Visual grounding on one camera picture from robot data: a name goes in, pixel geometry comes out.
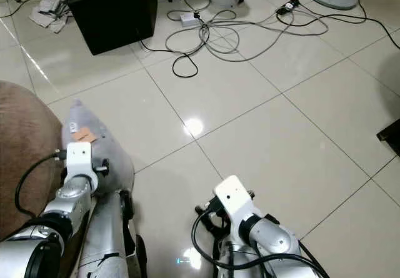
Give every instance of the robotic arm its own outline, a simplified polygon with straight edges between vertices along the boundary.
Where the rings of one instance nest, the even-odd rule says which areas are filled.
[[[252,202],[254,194],[248,193],[236,176],[222,181],[214,193],[206,210],[196,207],[199,217],[192,230],[194,247],[215,265],[214,277],[329,278],[293,232],[272,216],[261,214]],[[215,226],[212,216],[226,222],[225,228]],[[196,242],[199,222],[215,238],[212,257]],[[311,260],[301,256],[300,246]]]
[[[102,170],[92,169],[90,143],[68,145],[64,185],[39,217],[0,243],[1,272],[15,278],[57,277],[66,244],[87,224]]]

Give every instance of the black object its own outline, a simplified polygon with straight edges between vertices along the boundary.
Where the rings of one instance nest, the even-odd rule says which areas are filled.
[[[157,0],[67,0],[93,55],[154,34]]]
[[[280,225],[281,224],[274,216],[272,216],[270,214],[266,214],[264,218],[269,220],[269,221],[271,221],[272,223],[274,223],[276,225]]]
[[[61,260],[61,248],[57,242],[46,239],[34,249],[26,267],[24,278],[57,277]]]
[[[134,253],[136,245],[133,241],[131,233],[129,232],[129,220],[133,218],[134,209],[133,209],[133,200],[131,193],[127,190],[122,190],[119,192],[119,196],[121,199],[121,208],[122,208],[122,233],[124,235],[124,246],[125,246],[125,254],[129,256]]]
[[[38,225],[50,227],[60,233],[65,244],[70,239],[73,233],[71,220],[67,217],[64,217],[58,212],[48,212],[47,214],[43,214],[41,217],[31,219],[27,221],[25,225],[23,225],[23,227]]]
[[[288,12],[291,12],[295,7],[298,7],[300,5],[299,0],[290,0],[284,5],[282,5],[280,8],[277,9],[276,14],[283,15],[287,14]]]
[[[56,152],[56,153],[52,153],[44,158],[42,158],[41,160],[35,162],[20,178],[17,187],[15,188],[15,194],[14,194],[14,204],[15,207],[18,209],[19,212],[22,212],[23,214],[27,214],[28,216],[30,216],[32,219],[34,219],[36,217],[35,213],[33,213],[32,211],[29,211],[23,207],[21,207],[20,203],[19,203],[19,193],[21,191],[21,188],[26,180],[26,178],[28,177],[28,175],[35,170],[35,168],[40,165],[42,162],[45,162],[49,159],[55,158],[55,157],[59,157],[60,153],[62,152],[62,154],[64,154],[64,151],[60,151],[60,152]]]
[[[400,156],[400,119],[380,131],[376,136],[381,142],[386,141]]]
[[[139,234],[136,234],[136,244],[137,244],[136,254],[140,265],[141,278],[148,278],[148,272],[147,272],[148,256],[146,254],[146,246],[144,245],[143,238]]]
[[[251,245],[250,240],[249,240],[249,235],[250,235],[251,229],[260,220],[261,220],[261,218],[259,216],[257,216],[256,214],[253,214],[248,219],[242,220],[240,222],[239,236],[247,245]]]

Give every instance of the power strip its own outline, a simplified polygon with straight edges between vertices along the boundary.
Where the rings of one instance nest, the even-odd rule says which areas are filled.
[[[186,12],[184,14],[181,14],[181,23],[182,27],[188,27],[193,25],[199,25],[200,20],[194,17],[193,12]]]

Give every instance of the tile grout line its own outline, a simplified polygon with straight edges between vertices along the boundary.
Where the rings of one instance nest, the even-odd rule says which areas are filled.
[[[78,95],[78,94],[80,94],[80,93],[82,93],[82,92],[86,92],[86,91],[88,91],[88,90],[90,90],[90,89],[94,89],[95,87],[102,86],[103,84],[107,84],[107,83],[109,83],[109,82],[115,81],[115,80],[120,79],[120,78],[122,78],[122,77],[125,77],[125,76],[127,76],[127,75],[130,75],[130,74],[139,72],[139,71],[141,71],[141,70],[143,70],[143,69],[144,69],[144,68],[141,67],[141,68],[139,68],[139,69],[133,70],[133,71],[131,71],[131,72],[127,72],[127,73],[125,73],[125,74],[122,74],[122,75],[120,75],[120,76],[118,76],[118,77],[115,77],[115,78],[112,78],[112,79],[110,79],[110,80],[103,81],[103,82],[101,82],[101,83],[99,83],[99,84],[96,84],[95,86],[90,86],[90,87],[87,87],[87,88],[85,88],[85,89],[82,89],[82,90],[80,90],[80,91],[78,91],[78,92],[73,92],[72,94],[69,94],[69,95],[67,95],[67,96],[64,96],[64,97],[61,97],[61,98],[59,98],[59,99],[50,101],[49,103],[46,103],[46,105],[50,105],[50,104],[56,103],[56,102],[58,102],[58,101],[67,99],[67,98],[69,98],[69,97],[76,96],[76,95]]]
[[[202,139],[202,138],[208,136],[210,133],[212,133],[212,132],[218,130],[219,128],[222,128],[222,127],[225,126],[225,125],[228,125],[230,122],[233,122],[233,121],[239,119],[241,116],[244,116],[245,114],[247,114],[247,113],[249,113],[249,112],[255,110],[256,108],[258,108],[258,107],[264,105],[265,103],[268,103],[269,101],[272,101],[273,99],[275,99],[275,98],[277,98],[277,97],[279,97],[279,96],[281,96],[281,95],[282,95],[281,93],[276,94],[275,96],[269,98],[268,100],[265,100],[264,102],[259,103],[258,105],[254,106],[254,107],[248,109],[247,111],[245,111],[245,112],[239,114],[238,116],[236,116],[236,117],[234,117],[234,118],[228,120],[227,122],[225,122],[225,123],[219,125],[218,127],[215,127],[214,129],[211,129],[210,131],[208,131],[207,133],[203,134],[202,136],[197,137],[196,140],[200,140],[200,139]]]
[[[171,151],[170,153],[168,153],[168,154],[166,154],[166,155],[164,155],[164,156],[160,157],[160,158],[159,158],[159,159],[157,159],[156,161],[152,161],[152,162],[151,162],[151,163],[149,163],[148,165],[146,165],[146,166],[142,167],[140,170],[137,170],[137,171],[135,171],[135,174],[137,174],[137,173],[140,173],[141,171],[143,171],[143,170],[147,169],[148,167],[151,167],[151,166],[153,166],[153,165],[154,165],[154,164],[156,164],[157,162],[159,162],[159,161],[161,161],[161,160],[163,160],[163,159],[167,158],[168,156],[170,156],[170,155],[172,155],[172,154],[176,153],[177,151],[179,151],[179,150],[181,150],[181,149],[183,149],[183,148],[187,147],[188,145],[191,145],[191,144],[193,144],[194,142],[195,142],[195,141],[191,141],[191,142],[189,142],[189,143],[187,143],[187,144],[185,144],[185,145],[183,145],[183,146],[181,146],[181,147],[179,147],[179,148],[177,148],[177,149],[175,149],[175,150]]]
[[[167,96],[165,95],[165,93],[161,90],[161,88],[158,86],[157,82],[155,81],[155,79],[152,77],[152,75],[150,74],[150,72],[148,71],[148,69],[146,67],[144,67],[145,71],[147,72],[147,74],[149,75],[150,79],[153,81],[154,85],[158,88],[159,92],[162,94],[162,96],[165,98],[165,100],[167,101],[167,103],[169,104],[169,106],[171,107],[171,109],[175,112],[175,115],[178,117],[178,119],[181,121],[182,125],[184,127],[186,127],[184,121],[182,120],[181,116],[178,114],[177,110],[174,108],[174,106],[172,105],[172,103],[169,101],[169,99],[167,98]],[[210,165],[214,168],[214,170],[217,172],[218,176],[220,178],[222,178],[221,174],[219,173],[219,171],[217,170],[216,166],[213,164],[213,162],[210,160],[210,158],[208,157],[208,155],[204,152],[204,150],[202,149],[202,147],[199,145],[199,143],[197,142],[196,138],[192,135],[192,133],[189,131],[193,141],[190,142],[190,144],[192,143],[196,143],[198,148],[200,148],[201,152],[204,154],[204,156],[206,157],[206,159],[208,160],[208,162],[210,163]]]
[[[385,89],[387,89],[388,91],[392,92],[393,94],[395,94],[397,97],[400,97],[400,94],[398,94],[396,91],[392,90],[389,86],[387,86],[385,83],[383,83],[382,81],[380,81],[378,78],[375,77],[375,75],[372,75],[370,72],[368,72],[367,70],[365,70],[363,67],[361,67],[358,63],[356,63],[355,61],[353,61],[351,58],[349,58],[349,61],[351,63],[353,63],[356,67],[360,68],[360,70],[362,70],[365,74],[367,74],[368,76],[370,76],[371,78],[373,78],[375,81],[378,82],[378,84],[382,85]]]
[[[400,207],[400,204],[396,200],[394,200],[394,198],[392,196],[390,196],[389,193],[386,192],[384,190],[384,188],[379,185],[379,183],[377,183],[373,178],[371,178],[371,180],[378,186],[378,188],[380,188],[395,203],[395,205]]]
[[[383,165],[377,173],[375,173],[371,178],[369,178],[365,183],[363,183],[358,189],[356,189],[349,197],[347,197],[342,203],[340,203],[333,211],[331,211],[325,218],[323,218],[318,224],[316,224],[309,232],[307,232],[304,236],[301,237],[301,240],[303,240],[306,236],[308,236],[312,231],[314,231],[319,225],[321,225],[328,217],[330,217],[334,212],[336,212],[344,203],[346,203],[353,195],[355,195],[360,189],[362,189],[368,182],[373,182],[375,183],[382,191],[389,196],[389,198],[397,205],[400,207],[400,204],[396,202],[375,180],[374,177],[381,172],[390,162],[395,159],[396,156],[391,158],[385,165]]]
[[[8,0],[6,0],[6,2],[7,2],[7,5],[8,5],[8,10],[9,10],[9,12],[11,13],[10,3],[9,3]],[[25,64],[25,71],[26,71],[26,74],[28,75],[29,81],[31,82],[31,86],[32,86],[33,93],[35,94],[35,96],[38,96],[38,94],[37,94],[37,92],[36,92],[36,89],[35,89],[35,85],[34,85],[34,83],[33,83],[33,79],[32,79],[31,73],[29,72],[28,64],[27,64],[26,58],[25,58],[25,53],[24,53],[24,51],[23,51],[23,49],[22,49],[22,44],[21,44],[21,42],[19,41],[18,30],[17,30],[17,27],[16,27],[15,22],[14,22],[14,17],[11,16],[10,18],[11,18],[12,26],[13,26],[13,28],[14,28],[14,30],[15,30],[17,46],[18,46],[18,48],[19,48],[19,52],[21,53],[21,57],[22,57],[22,59],[23,59],[23,61],[24,61],[24,64]]]
[[[363,173],[365,173],[365,175],[367,175],[369,178],[371,178],[371,176],[353,159],[349,156],[349,154],[347,154],[347,152],[345,152],[338,144],[336,144],[315,122],[313,122],[299,107],[297,107],[297,105],[295,105],[295,103],[292,102],[292,100],[290,100],[290,98],[288,98],[285,94],[282,94],[311,124],[313,124],[319,131],[321,131],[321,133],[326,136],[341,152],[344,153],[344,155],[346,155],[358,168],[360,168],[360,170],[363,171]]]
[[[315,76],[317,76],[317,75],[323,73],[324,71],[327,71],[327,70],[330,69],[331,67],[334,67],[334,66],[336,66],[337,64],[339,64],[340,62],[345,61],[345,60],[347,60],[347,59],[348,59],[348,57],[344,57],[344,58],[338,60],[337,62],[335,62],[334,64],[328,66],[327,68],[325,68],[325,69],[323,69],[323,70],[321,70],[321,71],[319,71],[319,72],[317,72],[317,73],[315,73],[315,74],[309,76],[309,77],[306,78],[305,80],[300,81],[299,83],[297,83],[297,84],[291,86],[291,87],[288,88],[288,89],[285,89],[285,90],[282,92],[282,95],[285,95],[286,92],[290,91],[291,89],[294,89],[296,86],[298,86],[298,85],[300,85],[300,84],[302,84],[302,83],[304,83],[304,82],[310,80],[311,78],[313,78],[313,77],[315,77]]]
[[[222,38],[233,48],[233,46],[232,46],[231,43],[225,38],[225,36],[222,36]],[[241,57],[243,57],[244,59],[246,58],[245,56],[243,56],[243,55],[241,54],[241,52],[240,52],[239,50],[237,50],[237,53],[238,53]],[[246,61],[246,63],[250,64],[250,66],[253,67],[253,69],[255,69],[256,72],[259,73],[267,82],[269,82],[269,83],[278,91],[279,94],[282,94],[281,90],[278,89],[278,88],[275,86],[275,84],[273,84],[267,77],[265,77],[265,75],[264,75],[263,73],[261,73],[261,72],[259,71],[259,69],[257,69],[257,68],[255,67],[255,65],[253,65],[250,61]]]
[[[319,225],[321,225],[328,217],[330,217],[334,212],[336,212],[341,206],[344,205],[350,198],[352,198],[353,195],[355,195],[360,189],[362,189],[368,182],[370,182],[372,178],[369,178],[366,182],[364,182],[358,189],[356,189],[350,196],[345,198],[345,200],[342,201],[335,209],[333,209],[326,217],[324,217],[320,222],[318,222],[313,228],[311,228],[310,231],[308,231],[305,235],[303,235],[300,240],[302,241],[304,238],[306,238],[312,231],[314,231],[316,228],[318,228]]]

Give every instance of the black speaker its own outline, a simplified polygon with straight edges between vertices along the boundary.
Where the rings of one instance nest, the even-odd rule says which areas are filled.
[[[67,0],[93,55],[154,34],[157,0]]]

